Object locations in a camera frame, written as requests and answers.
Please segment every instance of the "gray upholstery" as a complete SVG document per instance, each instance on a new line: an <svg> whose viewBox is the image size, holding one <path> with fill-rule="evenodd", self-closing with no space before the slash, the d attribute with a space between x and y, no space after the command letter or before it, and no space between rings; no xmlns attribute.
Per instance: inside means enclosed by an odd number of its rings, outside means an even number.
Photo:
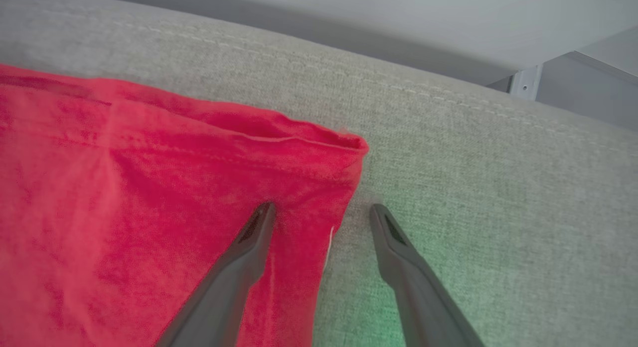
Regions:
<svg viewBox="0 0 638 347"><path fill-rule="evenodd" d="M0 0L0 63L275 109L364 136L315 341L403 345L367 208L383 201L487 346L638 339L638 135L428 72L112 0Z"/></svg>

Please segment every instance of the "red fabric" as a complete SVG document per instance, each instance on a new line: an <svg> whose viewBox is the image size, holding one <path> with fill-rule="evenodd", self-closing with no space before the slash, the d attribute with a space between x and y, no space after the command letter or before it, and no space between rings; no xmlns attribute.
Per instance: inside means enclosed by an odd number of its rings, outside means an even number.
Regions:
<svg viewBox="0 0 638 347"><path fill-rule="evenodd" d="M270 200L238 346L310 346L365 152L274 111L0 65L0 345L152 346Z"/></svg>

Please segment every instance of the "seam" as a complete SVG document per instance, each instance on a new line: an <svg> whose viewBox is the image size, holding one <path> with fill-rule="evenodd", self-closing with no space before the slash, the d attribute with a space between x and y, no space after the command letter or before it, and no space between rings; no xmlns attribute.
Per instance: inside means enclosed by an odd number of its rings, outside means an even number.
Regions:
<svg viewBox="0 0 638 347"><path fill-rule="evenodd" d="M78 139L74 139L68 136L56 136L54 134L50 134L50 133L46 133L44 131L41 131L40 129L15 129L12 127L9 127L5 122L0 122L0 129L5 129L7 131L14 131L16 133L23 133L23 134L30 134L30 135L34 135L34 136L43 136L45 138L50 138L50 139L55 139L55 140L60 140L60 141L70 141L76 144L80 144L80 145L84 145L87 147L97 147L97 148L103 148L103 149L112 149L112 147L108 147L105 145L101 145L98 144L95 141L83 141L83 140L78 140ZM80 131L66 131L64 134L66 133L82 133ZM91 131L86 131L85 133L90 133L93 135L93 139L97 140L97 133L96 132L91 132ZM330 185L330 186L349 186L351 185L351 183L346 182L346 181L338 181L338 180L334 180L334 179L326 179L326 178L321 178L319 176L317 176L316 174L312 174L309 173L307 171L304 170L296 170L296 169L291 169L291 170L286 170L286 169L282 169L279 168L278 166L274 166L274 165L263 165L261 163L256 163L254 161L251 160L246 160L244 158L238 158L238 157L234 157L233 158L227 158L224 156L219 156L216 154L206 154L206 153L201 153L201 152L197 152L194 150L189 150L189 149L181 149L181 148L177 148L177 147L171 147L169 145L162 145L162 144L157 144L154 143L152 141L148 141L148 140L142 140L139 138L134 138L132 136L119 136L119 135L113 135L111 136L112 138L119 138L121 140L128 140L128 141L134 141L135 143L141 143L140 147L136 147L135 145L130 145L129 147L125 147L122 148L122 150L127 150L127 149L136 149L136 148L146 148L146 149L150 149L150 150L155 150L158 152L177 152L180 154L189 154L191 156L197 156L199 158L208 158L211 160L216 160L216 161L221 161L223 163L227 163L227 164L231 164L231 165L239 165L239 166L243 166L246 168L252 168L252 169L268 169L268 170L274 170L277 172L281 172L281 173L285 173L285 174L294 174L297 176L301 176L303 178L307 178L307 179L312 179L318 183L324 184L324 185Z"/></svg>
<svg viewBox="0 0 638 347"><path fill-rule="evenodd" d="M73 18L91 18L91 19L95 19L95 20L98 20L98 21L102 21L102 20L99 20L99 19L94 18L94 17L86 17L86 16L76 15L76 14L72 14L72 13L66 13L66 12L63 12L63 11L52 11L52 10L45 10L45 9L38 10L38 11L44 12L44 13L52 13L52 14L57 14L57 15L63 15L63 16L73 17ZM285 58L283 56L277 56L275 54L268 54L268 53L265 53L265 52L255 51L255 50L248 49L248 48L245 48L245 47L240 47L240 46L237 46L237 45L232 45L232 44L228 44L228 43L218 42L218 41L212 40L212 39L200 38L199 36L195 36L195 35L191 35L191 34L176 33L176 32L167 31L167 30L164 30L164 29L157 29L157 28L147 27L147 26L139 26L139 25L136 25L136 24L126 23L126 22L119 22L119 21L116 21L116 20L110 20L110 21L108 21L108 23L115 24L115 25L118 25L118 26L130 27L130 28L133 28L133 29L140 29L140 30L152 31L152 32L155 32L155 33L162 33L162 34L169 35L169 36L172 35L172 36L180 36L182 38L190 38L190 39L198 40L198 41L201 41L201 42L212 43L212 44L218 45L220 47L229 47L229 48L232 48L232 49L237 49L239 51L246 51L246 52L250 52L252 54L255 54L257 56L266 56L266 57L268 57L270 59L277 59L277 60L285 61L286 63L289 63L289 64L300 65L302 67L311 68L311 69L314 69L314 70L317 70L317 71L330 72L332 74L336 74L336 75L340 75L340 76L344 76L344 77L357 79L357 80L363 81L365 83L377 84L377 85L383 86L383 87L388 88L388 89L400 90L401 92L412 93L414 95L420 95L420 96L428 97L430 99L435 99L435 100L439 100L439 101L442 101L442 102L448 102L450 104L454 104L455 106L462 106L462 107L465 107L465 108L470 108L470 109L474 109L474 110L478 110L478 111L483 111L485 113L489 113L489 114L495 115L497 117L506 118L506 119L509 119L509 120L513 120L515 122L520 122L521 124L529 125L529 126L537 128L537 129L543 129L544 131L547 131L549 133L563 135L563 136L566 136L566 137L571 138L571 139L576 140L576 141L581 141L581 142L584 142L584 143L590 143L590 144L595 145L597 147L608 149L608 150L611 150L611 151L614 151L614 152L620 152L621 151L619 149L608 147L606 145L602 145L600 143L597 143L597 142L595 142L593 140L589 140L587 138L583 138L581 136L577 136L577 135L574 135L574 134L568 134L568 133L563 132L563 131L557 131L555 129L543 127L542 125L538 125L538 124L535 124L533 122L529 122L528 120L525 120L523 118L511 117L511 116L503 114L503 113L497 113L496 111L492 111L490 109L486 109L486 108L475 106L475 105L469 105L469 104L461 103L461 102L458 102L458 101L455 101L455 100L451 100L451 99L445 99L444 97L431 95L431 94L425 93L425 92L419 92L417 90L412 90L412 89L409 89L409 88L405 88L403 86L397 86L397 85L393 85L393 84L382 83L380 81L374 81L372 79L367 79L367 78L362 77L362 76L355 76L355 75L347 74L347 73L344 73L344 72L339 72L337 70L332 70L332 69L328 69L328 68L321 68L321 67L318 67L316 65L310 65L310 64L302 63L300 61L294 61L294 60ZM426 86L428 88L434 88L435 90L439 90L439 91L442 91L442 92L449 92L449 93L451 93L453 95L459 95L459 96L462 96L462 97L467 97L467 96L465 96L463 94L454 93L454 92L451 92L449 90L442 90L442 88L438 88L438 87L435 87L435 86L429 86L429 85L426 85L426 84L420 84L420 85ZM500 107L500 108L504 108L504 109L509 109L511 111L519 113L519 111L517 109L504 107L501 104L492 103L492 102L490 102L488 100L477 100L477 101L480 102L481 104L491 105L491 106ZM534 116L531 116L531 115L525 115L525 116L533 118L533 119L545 120L543 118L538 118L538 117L534 117ZM563 125L563 124L560 124L560 123L552 121L552 120L545 120L545 121L551 122L552 124L558 125L560 127L564 127L565 129L568 129L568 130L579 131L579 129L577 129L577 128L568 127L567 125Z"/></svg>
<svg viewBox="0 0 638 347"><path fill-rule="evenodd" d="M26 8L33 9L32 6L29 6L29 5L26 5L26 4L10 3L9 5L24 6ZM67 9L67 10L81 10L84 13L90 13L92 11L98 11L98 12L100 11L100 10L96 10L96 9L87 8L85 6L64 6L64 5L60 4L59 7L61 7L62 9ZM113 10L110 10L108 8L102 8L101 10L108 11L109 13L117 13L117 14L119 14L121 16L125 16L125 17L128 17L128 18L135 19L135 16L134 15L130 15L129 13L121 13L120 11L113 11ZM46 10L46 9L42 9L42 10L39 10L39 11L44 12L44 13L66 15L68 17L89 18L89 19L93 19L93 20L100 20L100 19L95 18L95 17L86 16L86 15L85 16L80 16L80 15L75 15L75 14L72 14L72 13L66 13L64 11L54 11L54 10ZM147 27L147 26L140 26L140 25L124 23L124 22L117 22L115 20L112 20L111 22L113 22L116 25L119 25L118 23L122 23L122 24L128 24L128 25L130 25L132 27L137 27L137 28L140 28L140 29L148 29L150 31L158 31L160 33L166 33L166 34L170 34L171 33L171 32L168 32L168 31L163 31L162 29L156 29L156 28L151 28L151 27ZM181 27L181 28L186 28L186 29L193 30L193 27L185 26L184 24L177 24L177 23L169 22L167 20L159 20L159 22L161 22L162 24L166 24L166 25L170 25L170 26L174 26L174 27ZM226 33L221 33L219 31L205 31L205 33L208 33L208 34L211 34L211 35L216 35L216 36L221 36L221 37L225 37L225 38L230 38L230 39L238 40L238 41L241 41L241 42L250 43L250 44L253 44L253 45L259 45L261 47L265 47L265 48L273 50L273 51L282 52L282 53L285 53L285 54L292 54L294 56L298 56L298 57L301 57L301 58L310 58L310 59L315 59L315 60L318 60L318 61L321 61L321 62L330 63L330 64L333 64L333 65L340 65L340 66L346 67L346 68L354 68L355 70L358 70L360 72L365 72L365 73L368 73L368 74L374 74L374 75L380 76L380 77L386 77L386 78L389 78L389 79L392 79L392 80L395 80L395 81L399 81L401 83L408 83L408 84L412 84L414 86L421 86L421 87L424 87L424 88L437 90L437 91L442 92L442 93L446 93L446 94L449 94L449 95L454 95L456 97L460 97L463 100L470 99L470 100L473 100L473 101L475 101L475 102L477 102L479 104L484 104L484 105L488 105L488 106L493 106L495 108L501 108L501 109L504 109L504 110L512 111L513 113L517 113L517 114L523 115L524 117L529 117L529 118L532 118L532 119L538 119L538 120L542 120L542 121L550 123L550 124L557 125L559 127L562 127L563 129L581 131L581 129L561 124L561 123L557 122L556 120L536 117L536 116L533 116L533 115L530 115L530 114L526 114L526 113L520 111L519 109L515 109L515 108L509 107L509 106L504 106L503 104L492 102L492 101L489 101L489 100L479 99L479 98L474 97L472 95L466 95L466 94L459 93L459 92L453 92L452 90L441 88L439 86L429 85L429 84L424 84L424 83L417 83L417 82L412 81L410 79L405 79L405 78L393 76L391 74L385 74L385 73L382 73L382 72L378 72L376 70L370 70L370 69L359 68L359 67L351 67L351 66L349 66L349 65L347 65L345 63L341 63L339 61L333 61L333 60L330 60L330 59L325 59L325 58L322 58L322 57L319 57L319 56L315 56L315 55L312 55L312 54L301 54L301 53L297 53L297 52L293 52L293 51L285 51L285 50L282 50L282 49L277 49L277 48L271 47L271 46L269 46L267 44L264 44L264 43L261 43L261 42L257 42L255 40L251 40L251 39L248 39L248 38L242 38L240 36L228 35ZM339 72L335 72L335 71L330 70L330 69L325 69L324 68L324 70L332 71L333 73L339 74ZM361 76L352 76L352 75L350 75L349 77L354 77L355 79L358 79L358 78L365 79L364 77L361 77Z"/></svg>

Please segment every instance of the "couch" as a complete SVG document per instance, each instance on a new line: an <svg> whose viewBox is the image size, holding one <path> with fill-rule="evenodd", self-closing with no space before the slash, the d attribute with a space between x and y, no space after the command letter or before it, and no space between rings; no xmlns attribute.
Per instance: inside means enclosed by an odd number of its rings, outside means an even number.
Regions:
<svg viewBox="0 0 638 347"><path fill-rule="evenodd" d="M0 0L0 63L281 111L371 149L314 345L403 345L367 222L383 202L486 346L638 341L638 135L470 83L115 0Z"/></svg>

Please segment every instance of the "white wall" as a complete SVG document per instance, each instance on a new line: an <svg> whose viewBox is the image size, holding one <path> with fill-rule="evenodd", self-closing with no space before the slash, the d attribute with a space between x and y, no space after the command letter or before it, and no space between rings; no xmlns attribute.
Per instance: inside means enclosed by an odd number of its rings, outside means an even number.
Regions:
<svg viewBox="0 0 638 347"><path fill-rule="evenodd" d="M638 26L578 51L638 77Z"/></svg>
<svg viewBox="0 0 638 347"><path fill-rule="evenodd" d="M569 56L543 65L536 101L638 131L638 84Z"/></svg>
<svg viewBox="0 0 638 347"><path fill-rule="evenodd" d="M638 26L638 0L250 1L514 70L544 63Z"/></svg>

